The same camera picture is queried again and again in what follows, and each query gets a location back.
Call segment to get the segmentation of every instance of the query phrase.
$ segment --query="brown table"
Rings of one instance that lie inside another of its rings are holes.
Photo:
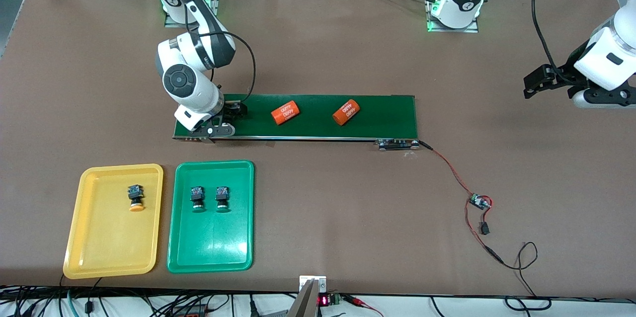
[[[616,9],[538,0],[557,63]],[[636,297],[634,112],[577,109],[565,90],[523,99],[523,77],[547,61],[530,0],[490,0],[479,34],[428,33],[423,18],[417,0],[220,7],[254,48],[256,93],[414,94],[421,138],[495,200],[486,244],[508,263],[522,242],[538,245],[524,274],[538,294]],[[165,169],[157,265],[105,286],[292,291],[299,275],[325,274],[351,292],[525,294],[471,236],[466,196],[432,152],[171,140],[176,105],[153,58],[181,31],[161,26],[156,0],[26,0],[0,61],[0,283],[57,284],[86,168],[154,162]],[[238,46],[215,81],[242,92],[251,70]],[[168,273],[176,166],[227,159],[256,166],[254,265]]]

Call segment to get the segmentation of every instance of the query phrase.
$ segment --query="orange cylinder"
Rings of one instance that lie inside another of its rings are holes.
[[[332,117],[337,124],[343,125],[346,124],[351,117],[356,115],[358,111],[360,111],[360,106],[358,106],[357,102],[354,100],[348,100],[346,104],[343,104],[342,107],[332,115]]]
[[[298,106],[296,106],[293,100],[290,100],[279,108],[274,109],[272,111],[272,117],[277,125],[282,125],[288,120],[291,120],[291,118],[295,117],[298,113],[300,113]]]

